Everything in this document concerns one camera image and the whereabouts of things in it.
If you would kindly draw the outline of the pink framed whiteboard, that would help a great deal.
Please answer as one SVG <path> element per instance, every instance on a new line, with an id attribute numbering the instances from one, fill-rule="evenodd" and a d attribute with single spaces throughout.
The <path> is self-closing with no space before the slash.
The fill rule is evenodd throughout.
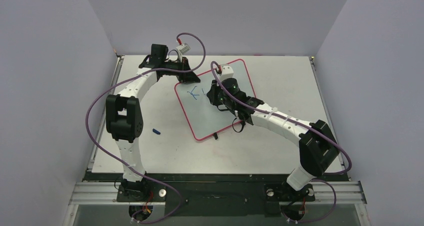
<path id="1" fill-rule="evenodd" d="M 198 77 L 199 83 L 177 83 L 174 91 L 194 139 L 203 141 L 231 128 L 235 116 L 228 111 L 220 111 L 224 107 L 212 105 L 207 98 L 207 92 L 215 79 L 212 71 L 200 73 Z"/>

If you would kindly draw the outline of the blue marker cap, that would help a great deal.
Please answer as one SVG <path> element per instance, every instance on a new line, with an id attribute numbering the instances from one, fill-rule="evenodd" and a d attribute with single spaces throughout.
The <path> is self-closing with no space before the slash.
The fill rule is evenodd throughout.
<path id="1" fill-rule="evenodd" d="M 157 134 L 157 135 L 160 135 L 160 134 L 161 134 L 161 132 L 160 132 L 160 131 L 158 131 L 158 130 L 156 130 L 155 128 L 153 128 L 153 129 L 152 129 L 152 131 L 153 131 L 155 134 Z"/>

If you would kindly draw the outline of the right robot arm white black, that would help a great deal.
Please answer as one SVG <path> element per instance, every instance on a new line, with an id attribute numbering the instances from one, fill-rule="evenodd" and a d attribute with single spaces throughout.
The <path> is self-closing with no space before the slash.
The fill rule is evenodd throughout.
<path id="1" fill-rule="evenodd" d="M 241 91 L 235 78 L 227 78 L 221 84 L 214 79 L 206 96 L 220 111 L 228 111 L 243 123 L 274 132 L 298 147 L 299 166 L 282 185 L 282 193 L 289 200 L 296 199 L 311 180 L 323 176 L 339 156 L 340 150 L 326 122 L 304 121 L 279 112 Z"/>

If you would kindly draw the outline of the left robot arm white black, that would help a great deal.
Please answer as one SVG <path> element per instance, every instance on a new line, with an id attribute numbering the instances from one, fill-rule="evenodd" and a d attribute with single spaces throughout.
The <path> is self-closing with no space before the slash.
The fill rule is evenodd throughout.
<path id="1" fill-rule="evenodd" d="M 139 137 L 144 122 L 140 100 L 162 76 L 176 76 L 180 83 L 199 83 L 199 77 L 191 71 L 188 59 L 184 56 L 190 50 L 187 43 L 179 43 L 175 48 L 177 59 L 168 59 L 168 47 L 152 44 L 151 52 L 138 66 L 137 78 L 118 94 L 108 95 L 105 101 L 106 130 L 115 140 L 121 159 L 125 162 L 121 180 L 123 194 L 136 201 L 150 196 L 150 187 L 143 179 L 146 173 L 141 160 Z"/>

